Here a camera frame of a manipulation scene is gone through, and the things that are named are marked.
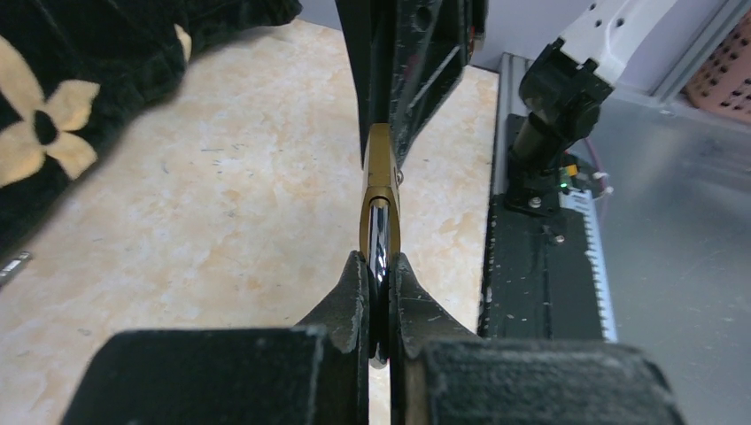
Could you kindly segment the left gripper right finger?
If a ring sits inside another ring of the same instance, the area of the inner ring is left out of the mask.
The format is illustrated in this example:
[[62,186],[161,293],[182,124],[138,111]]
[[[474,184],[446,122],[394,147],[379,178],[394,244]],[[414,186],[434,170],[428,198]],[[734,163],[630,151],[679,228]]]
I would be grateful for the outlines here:
[[661,369],[595,341],[485,339],[391,260],[391,420],[395,424],[681,424]]

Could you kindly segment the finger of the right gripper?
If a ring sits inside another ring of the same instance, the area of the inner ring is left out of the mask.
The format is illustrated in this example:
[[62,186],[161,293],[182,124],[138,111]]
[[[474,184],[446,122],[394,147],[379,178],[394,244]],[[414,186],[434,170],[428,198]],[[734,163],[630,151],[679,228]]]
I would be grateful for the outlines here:
[[461,81],[488,11],[487,0],[395,3],[387,38],[393,55],[388,118],[398,166]]
[[336,0],[357,97],[360,158],[372,125],[390,113],[393,1]]

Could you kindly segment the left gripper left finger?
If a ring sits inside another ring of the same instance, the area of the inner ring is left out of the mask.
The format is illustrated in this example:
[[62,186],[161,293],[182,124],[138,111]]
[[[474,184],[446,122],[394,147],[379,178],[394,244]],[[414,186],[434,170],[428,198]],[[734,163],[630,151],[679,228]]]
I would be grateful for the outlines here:
[[89,363],[65,424],[365,424],[368,269],[348,256],[289,328],[129,330]]

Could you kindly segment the large brass padlock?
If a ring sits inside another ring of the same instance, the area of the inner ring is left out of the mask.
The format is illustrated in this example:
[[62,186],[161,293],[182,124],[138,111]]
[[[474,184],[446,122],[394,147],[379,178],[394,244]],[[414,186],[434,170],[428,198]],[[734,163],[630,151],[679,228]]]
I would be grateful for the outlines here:
[[391,127],[371,126],[363,162],[360,252],[368,268],[370,364],[384,368],[389,358],[391,261],[401,251],[399,168]]

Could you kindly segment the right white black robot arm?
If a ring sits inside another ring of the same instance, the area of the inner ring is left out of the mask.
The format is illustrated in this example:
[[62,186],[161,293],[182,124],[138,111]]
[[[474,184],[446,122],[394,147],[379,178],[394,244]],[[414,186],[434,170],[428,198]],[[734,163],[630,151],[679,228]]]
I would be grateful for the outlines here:
[[[528,110],[508,155],[507,205],[557,213],[562,155],[587,137],[602,103],[670,1],[593,1],[541,51],[518,96]],[[486,31],[485,1],[340,1],[367,177],[396,181],[414,140],[458,85]]]

